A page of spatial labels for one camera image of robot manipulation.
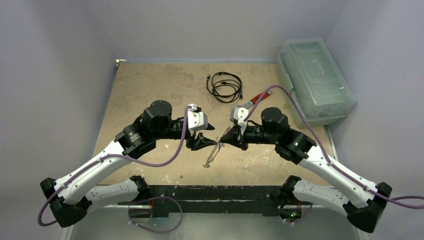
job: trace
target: black metal frame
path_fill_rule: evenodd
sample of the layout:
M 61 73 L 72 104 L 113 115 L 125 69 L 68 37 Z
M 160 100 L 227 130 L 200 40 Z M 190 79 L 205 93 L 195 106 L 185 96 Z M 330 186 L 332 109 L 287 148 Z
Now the black metal frame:
M 281 186 L 207 186 L 207 185 L 150 185 L 150 197 L 167 196 L 178 201 L 183 213 L 205 214 L 262 214 L 264 217 L 286 217 L 284 205 L 297 205 L 296 199 L 287 199 Z M 132 205 L 121 202 L 120 205 Z M 166 199 L 156 199 L 153 218 L 166 218 L 179 213 L 177 205 Z

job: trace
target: clear plastic container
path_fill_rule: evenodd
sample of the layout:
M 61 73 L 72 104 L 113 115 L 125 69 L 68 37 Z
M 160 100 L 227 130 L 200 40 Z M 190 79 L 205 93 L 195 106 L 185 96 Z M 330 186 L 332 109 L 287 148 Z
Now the clear plastic container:
M 355 104 L 352 91 L 321 38 L 287 40 L 277 58 L 281 84 L 291 87 L 310 124 L 334 123 Z M 296 125 L 305 126 L 298 121 Z

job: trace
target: white wall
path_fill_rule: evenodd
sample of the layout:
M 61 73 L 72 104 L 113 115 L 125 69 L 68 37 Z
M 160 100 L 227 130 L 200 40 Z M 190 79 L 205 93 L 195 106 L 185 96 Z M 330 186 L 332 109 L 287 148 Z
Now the white wall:
M 423 13 L 422 0 L 349 0 L 326 41 L 357 99 L 331 128 L 340 161 L 395 195 L 424 195 Z M 371 239 L 422 239 L 423 223 L 389 203 Z
M 58 239 L 39 184 L 91 156 L 114 64 L 83 0 L 0 1 L 0 239 Z
M 87 0 L 130 61 L 274 61 L 285 39 L 326 39 L 347 0 Z

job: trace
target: coiled black cable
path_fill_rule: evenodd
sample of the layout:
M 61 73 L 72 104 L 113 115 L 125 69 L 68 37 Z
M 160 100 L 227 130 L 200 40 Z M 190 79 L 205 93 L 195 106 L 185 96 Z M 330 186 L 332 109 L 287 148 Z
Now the coiled black cable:
M 216 82 L 214 82 L 214 77 L 215 76 L 221 76 L 221 75 L 230 75 L 235 79 L 222 79 L 222 80 L 218 80 Z M 212 86 L 212 91 L 209 89 L 209 80 Z M 234 89 L 234 92 L 232 94 L 228 94 L 228 95 L 224 95 L 224 94 L 220 94 L 218 92 L 218 88 L 222 88 L 222 87 L 230 87 L 232 89 Z M 235 102 L 237 99 L 243 99 L 243 94 L 242 94 L 242 80 L 240 79 L 240 77 L 238 77 L 237 75 L 231 74 L 229 72 L 226 71 L 220 71 L 215 73 L 212 78 L 211 75 L 208 74 L 207 78 L 206 78 L 206 89 L 207 91 L 212 94 L 216 100 L 220 101 L 221 103 L 224 104 L 230 104 L 232 102 Z

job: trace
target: tan work surface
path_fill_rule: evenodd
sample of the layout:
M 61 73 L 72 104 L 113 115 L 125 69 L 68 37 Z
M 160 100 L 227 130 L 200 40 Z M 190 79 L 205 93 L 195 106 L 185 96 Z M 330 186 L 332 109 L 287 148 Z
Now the tan work surface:
M 220 103 L 206 89 L 208 74 L 228 72 L 241 78 L 243 99 L 234 103 Z M 119 132 L 155 100 L 172 105 L 172 119 L 184 115 L 188 104 L 200 105 L 208 121 L 216 129 L 202 131 L 215 140 L 230 122 L 231 108 L 244 104 L 270 85 L 279 84 L 275 64 L 120 64 L 98 135 L 95 153 L 105 148 Z M 277 107 L 288 116 L 289 124 L 297 129 L 292 113 L 283 96 L 274 88 L 273 94 L 261 101 L 251 120 L 261 123 L 263 109 Z M 329 140 L 323 127 L 314 130 L 330 153 Z M 307 129 L 302 131 L 308 136 Z M 175 153 L 179 140 L 157 140 L 156 149 L 140 157 L 149 163 L 163 163 Z M 164 167 L 148 167 L 131 163 L 108 176 L 102 184 L 116 184 L 133 175 L 144 176 L 149 185 L 282 185 L 289 175 L 299 176 L 311 183 L 328 185 L 311 171 L 284 160 L 274 151 L 274 145 L 250 144 L 247 151 L 226 144 L 209 168 L 203 164 L 213 147 L 191 151 L 183 147 L 178 157 Z

